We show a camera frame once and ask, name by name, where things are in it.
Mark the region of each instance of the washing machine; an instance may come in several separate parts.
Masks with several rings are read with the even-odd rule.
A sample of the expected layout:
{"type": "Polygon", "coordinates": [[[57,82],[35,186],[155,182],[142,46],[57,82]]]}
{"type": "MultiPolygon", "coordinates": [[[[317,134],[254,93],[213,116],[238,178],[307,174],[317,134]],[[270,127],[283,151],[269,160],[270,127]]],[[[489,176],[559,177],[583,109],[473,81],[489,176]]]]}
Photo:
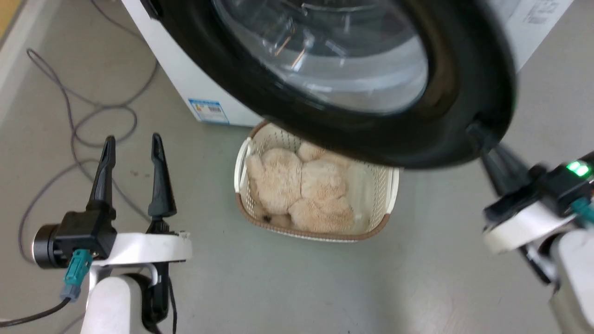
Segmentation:
{"type": "Polygon", "coordinates": [[[195,117],[290,132],[388,165],[498,142],[516,71],[571,0],[122,0],[195,117]]]}

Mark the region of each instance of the plush toy ear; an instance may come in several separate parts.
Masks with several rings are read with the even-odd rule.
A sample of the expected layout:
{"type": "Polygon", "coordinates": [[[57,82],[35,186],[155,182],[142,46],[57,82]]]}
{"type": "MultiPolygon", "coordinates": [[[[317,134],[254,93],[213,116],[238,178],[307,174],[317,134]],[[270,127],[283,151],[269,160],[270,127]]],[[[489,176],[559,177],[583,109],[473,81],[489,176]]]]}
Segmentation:
{"type": "Polygon", "coordinates": [[[301,160],[308,162],[319,159],[325,151],[326,150],[322,149],[321,147],[317,147],[316,145],[304,141],[299,147],[297,155],[301,158],[301,160]]]}
{"type": "Polygon", "coordinates": [[[260,155],[248,156],[246,161],[248,167],[248,176],[252,179],[263,179],[264,178],[264,165],[262,164],[262,158],[260,155]]]}

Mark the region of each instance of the laundry basket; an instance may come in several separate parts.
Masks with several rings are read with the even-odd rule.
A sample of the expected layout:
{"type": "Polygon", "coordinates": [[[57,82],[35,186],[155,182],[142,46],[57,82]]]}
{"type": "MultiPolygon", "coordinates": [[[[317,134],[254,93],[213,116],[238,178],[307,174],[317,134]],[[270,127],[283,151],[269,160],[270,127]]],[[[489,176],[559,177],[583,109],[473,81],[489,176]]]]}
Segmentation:
{"type": "Polygon", "coordinates": [[[398,192],[399,170],[353,160],[348,173],[349,194],[360,228],[354,234],[328,234],[300,231],[273,226],[254,216],[254,199],[250,193],[245,159],[255,153],[262,155],[274,147],[297,152],[302,140],[266,121],[258,124],[239,149],[235,163],[234,186],[237,205],[241,213],[256,226],[291,237],[328,241],[356,242],[380,232],[394,208],[398,192]]]}

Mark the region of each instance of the power cord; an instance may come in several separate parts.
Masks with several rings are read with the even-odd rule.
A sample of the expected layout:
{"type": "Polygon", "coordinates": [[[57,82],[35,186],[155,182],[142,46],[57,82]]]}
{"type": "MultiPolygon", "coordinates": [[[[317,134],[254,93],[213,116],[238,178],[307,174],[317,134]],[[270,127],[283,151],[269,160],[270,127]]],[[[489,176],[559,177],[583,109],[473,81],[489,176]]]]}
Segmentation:
{"type": "Polygon", "coordinates": [[[16,326],[18,324],[24,324],[24,323],[35,321],[37,319],[41,319],[43,317],[47,317],[50,314],[53,314],[59,310],[62,310],[64,308],[64,306],[66,306],[68,303],[70,303],[70,298],[65,298],[64,300],[62,300],[62,302],[60,304],[50,308],[47,311],[39,312],[32,316],[28,316],[28,317],[24,317],[24,318],[20,318],[20,319],[14,319],[14,320],[10,320],[7,322],[0,322],[0,328],[16,326]]]}
{"type": "MultiPolygon", "coordinates": [[[[125,26],[123,26],[121,23],[115,21],[114,19],[112,19],[111,17],[109,17],[96,3],[95,0],[90,0],[91,4],[95,7],[95,9],[97,9],[97,11],[99,12],[99,14],[101,16],[103,16],[106,20],[108,20],[110,23],[114,24],[115,26],[117,26],[118,28],[120,28],[121,30],[125,31],[126,33],[130,34],[132,37],[138,39],[139,41],[141,41],[143,44],[146,44],[146,42],[144,41],[142,35],[132,31],[129,28],[126,28],[125,26]]],[[[33,200],[31,201],[31,203],[27,206],[27,209],[25,210],[25,213],[23,214],[23,216],[21,217],[21,221],[19,223],[18,226],[18,250],[20,252],[21,257],[23,258],[23,260],[25,260],[28,263],[34,264],[34,261],[31,260],[30,258],[28,258],[25,255],[25,250],[24,250],[24,246],[23,246],[23,229],[24,229],[24,225],[27,222],[27,218],[29,217],[29,214],[31,213],[31,211],[33,210],[33,208],[35,207],[35,205],[37,204],[37,202],[39,201],[39,199],[45,194],[45,192],[47,192],[47,190],[60,178],[62,178],[64,175],[66,175],[67,173],[78,169],[79,171],[81,171],[84,176],[90,181],[93,182],[93,176],[84,168],[84,164],[87,164],[89,162],[95,162],[95,163],[99,163],[98,160],[96,159],[79,159],[77,156],[77,152],[75,150],[74,144],[75,142],[78,142],[79,144],[86,146],[86,147],[92,147],[92,148],[101,148],[103,146],[103,143],[91,143],[89,141],[83,140],[79,135],[78,135],[78,129],[85,124],[87,121],[89,121],[91,118],[97,116],[98,114],[101,114],[102,112],[106,112],[108,110],[113,110],[113,109],[120,109],[123,110],[125,112],[128,112],[129,114],[132,115],[133,117],[133,124],[132,127],[130,128],[130,130],[128,130],[128,132],[126,134],[124,134],[120,139],[118,139],[118,143],[125,141],[126,139],[130,138],[130,136],[133,135],[133,133],[136,131],[136,126],[138,124],[138,115],[136,114],[136,111],[133,110],[129,105],[136,101],[147,89],[148,87],[151,85],[151,83],[153,82],[156,74],[157,74],[157,70],[159,69],[159,62],[157,60],[155,60],[155,65],[147,79],[147,81],[145,82],[145,84],[136,92],[136,94],[132,95],[132,97],[130,97],[129,99],[121,102],[121,103],[111,103],[111,104],[105,104],[105,103],[100,103],[100,102],[96,102],[93,101],[91,99],[88,99],[86,97],[84,97],[83,95],[77,93],[75,90],[69,88],[68,86],[62,84],[62,81],[60,80],[60,78],[58,77],[56,71],[51,67],[51,65],[48,64],[47,61],[45,61],[45,59],[43,59],[43,57],[41,57],[35,50],[33,49],[27,49],[27,56],[29,57],[29,59],[31,59],[31,61],[33,62],[33,64],[39,69],[41,70],[42,73],[44,73],[45,76],[47,76],[47,78],[49,78],[50,80],[52,80],[56,86],[58,86],[58,88],[60,89],[60,92],[62,93],[62,96],[64,97],[64,102],[66,105],[66,112],[68,115],[68,125],[70,127],[70,131],[71,131],[71,137],[70,137],[70,151],[72,154],[72,159],[74,160],[74,163],[66,168],[64,168],[63,170],[61,170],[60,172],[58,172],[54,177],[52,177],[42,188],[41,190],[35,195],[35,197],[33,197],[33,200]],[[73,117],[72,117],[72,107],[70,104],[70,98],[68,96],[68,94],[73,95],[74,97],[76,97],[77,99],[85,102],[86,104],[91,105],[92,107],[94,107],[94,110],[86,115],[84,118],[82,118],[78,123],[74,123],[73,117]]],[[[148,223],[150,223],[150,219],[149,217],[147,217],[144,212],[142,211],[142,209],[140,209],[128,196],[126,196],[122,190],[120,189],[120,187],[117,185],[117,183],[115,182],[115,180],[113,180],[113,188],[116,190],[116,192],[122,197],[122,199],[124,200],[124,202],[126,202],[126,204],[134,211],[136,212],[139,216],[141,216],[144,220],[146,220],[148,223]]],[[[171,297],[171,304],[172,304],[172,311],[173,311],[173,334],[176,333],[176,328],[177,328],[177,309],[176,309],[176,305],[175,305],[175,297],[173,295],[173,288],[172,288],[172,284],[171,284],[171,278],[169,278],[169,293],[170,293],[170,297],[171,297]]],[[[31,322],[33,320],[37,320],[37,319],[41,319],[42,317],[48,316],[50,314],[53,314],[55,312],[57,312],[58,310],[60,310],[61,308],[63,308],[66,304],[68,304],[70,302],[70,298],[66,298],[64,299],[59,305],[57,305],[54,308],[51,308],[50,310],[35,314],[33,316],[29,316],[29,317],[25,317],[22,319],[16,319],[16,320],[10,320],[7,322],[1,322],[0,323],[0,327],[8,327],[8,326],[14,326],[17,324],[22,324],[22,323],[26,323],[26,322],[31,322]]],[[[69,329],[72,325],[74,325],[74,323],[76,323],[77,321],[79,321],[80,319],[82,319],[84,317],[84,314],[77,317],[77,319],[75,321],[73,321],[71,324],[69,324],[66,328],[69,329]]]]}

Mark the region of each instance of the brown basket rim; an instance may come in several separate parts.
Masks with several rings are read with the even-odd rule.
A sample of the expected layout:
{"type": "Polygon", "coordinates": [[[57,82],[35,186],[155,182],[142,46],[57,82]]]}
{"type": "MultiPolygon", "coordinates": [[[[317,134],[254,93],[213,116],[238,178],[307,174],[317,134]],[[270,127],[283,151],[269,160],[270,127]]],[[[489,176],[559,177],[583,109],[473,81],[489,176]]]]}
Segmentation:
{"type": "MultiPolygon", "coordinates": [[[[253,139],[256,133],[261,130],[266,125],[270,124],[268,121],[262,121],[258,125],[256,125],[252,131],[249,133],[249,138],[253,139]]],[[[324,240],[333,240],[333,241],[361,241],[368,238],[373,237],[374,235],[378,234],[387,224],[388,220],[390,220],[390,214],[384,214],[384,217],[380,221],[380,223],[371,231],[363,233],[363,234],[355,234],[355,235],[339,235],[339,234],[330,234],[330,233],[317,233],[317,232],[307,232],[307,231],[299,231],[290,228],[282,228],[278,226],[270,225],[269,223],[263,220],[257,220],[252,217],[248,211],[245,209],[244,202],[241,200],[241,194],[235,193],[235,199],[237,201],[237,205],[239,206],[239,210],[241,214],[253,225],[259,226],[261,228],[267,229],[269,231],[288,234],[294,237],[301,237],[301,238],[309,238],[309,239],[324,239],[324,240]]]]}

